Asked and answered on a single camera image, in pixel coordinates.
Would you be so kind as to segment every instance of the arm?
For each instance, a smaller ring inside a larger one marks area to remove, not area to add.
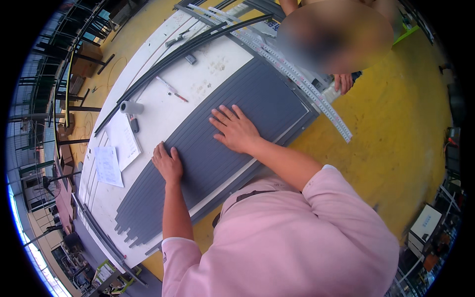
[[[297,0],[280,0],[279,3],[286,16],[298,9]]]
[[[213,109],[211,112],[219,121],[214,118],[209,121],[224,135],[216,134],[214,138],[235,152],[255,157],[302,191],[312,212],[337,227],[363,253],[375,259],[375,266],[382,273],[396,271],[397,239],[337,169],[323,169],[322,164],[306,154],[264,140],[236,105],[232,108],[237,116],[225,106],[219,108],[226,116]]]
[[[214,118],[209,121],[224,135],[216,134],[214,138],[235,152],[253,156],[299,191],[322,169],[322,164],[309,155],[260,137],[256,127],[236,105],[232,108],[237,116],[224,105],[219,108],[226,116],[213,109],[211,112],[219,121]]]
[[[180,188],[183,168],[175,147],[171,148],[171,157],[161,142],[153,150],[152,162],[165,179],[165,205],[163,207],[163,239],[182,237],[193,240],[190,213]]]

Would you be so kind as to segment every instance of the paper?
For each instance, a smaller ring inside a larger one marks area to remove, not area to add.
[[[94,148],[95,169],[97,180],[123,188],[122,176],[117,161],[117,154],[113,146],[99,146]]]
[[[141,153],[127,115],[121,112],[115,113],[105,126],[105,132],[110,145],[114,146],[117,151],[119,168],[120,171],[123,171]]]

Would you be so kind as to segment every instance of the measuring tape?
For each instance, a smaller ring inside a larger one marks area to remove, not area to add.
[[[228,21],[227,19],[222,18],[216,15],[215,13],[209,12],[201,7],[198,7],[193,4],[188,4],[188,6],[193,9],[199,10],[209,16],[213,16],[214,18],[216,18],[217,20],[221,22],[226,22],[230,26],[233,25],[233,23]],[[219,22],[213,19],[210,19],[206,16],[203,16],[203,17],[209,20],[210,22],[215,23],[216,25],[219,24]],[[271,64],[273,64],[276,68],[280,69],[293,82],[295,82],[295,84],[297,84],[297,86],[299,86],[299,88],[307,96],[309,96],[309,98],[317,105],[317,107],[323,112],[323,114],[325,114],[328,117],[328,119],[335,126],[338,132],[343,136],[346,143],[350,142],[353,135],[351,134],[350,130],[345,125],[345,123],[341,120],[340,116],[338,116],[338,114],[333,109],[333,107],[325,100],[324,96],[320,94],[320,92],[297,69],[295,69],[291,63],[289,63],[285,58],[280,56],[272,48],[270,48],[268,45],[266,45],[262,41],[255,38],[250,32],[247,32],[244,29],[233,31],[231,32],[231,35],[235,36],[242,42],[246,43],[250,48],[252,48],[254,51],[256,51],[258,54],[260,54],[264,58],[266,58],[269,62],[271,62]]]

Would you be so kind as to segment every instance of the factory floor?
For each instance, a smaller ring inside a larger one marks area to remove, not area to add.
[[[174,12],[171,9],[176,2],[151,0],[116,38],[116,32],[107,37],[101,45],[104,59],[111,54],[115,57],[101,75],[85,80],[79,96],[88,88],[91,91],[84,106],[102,107],[127,61]],[[201,7],[219,2],[208,0]],[[260,14],[254,10],[242,19]],[[349,144],[325,116],[318,117],[291,144],[292,148],[338,168],[363,200],[375,207],[401,244],[405,228],[423,203],[433,200],[445,174],[443,142],[451,115],[447,87],[438,69],[442,63],[438,48],[430,44],[421,30],[414,32],[396,44],[380,63],[364,70],[353,88],[333,103],[353,133]],[[89,138],[97,113],[73,113],[76,126],[69,138]],[[75,163],[84,161],[87,145],[70,147]],[[193,227],[202,252],[212,244],[211,222],[219,211],[220,207]],[[160,252],[143,264],[162,279]]]

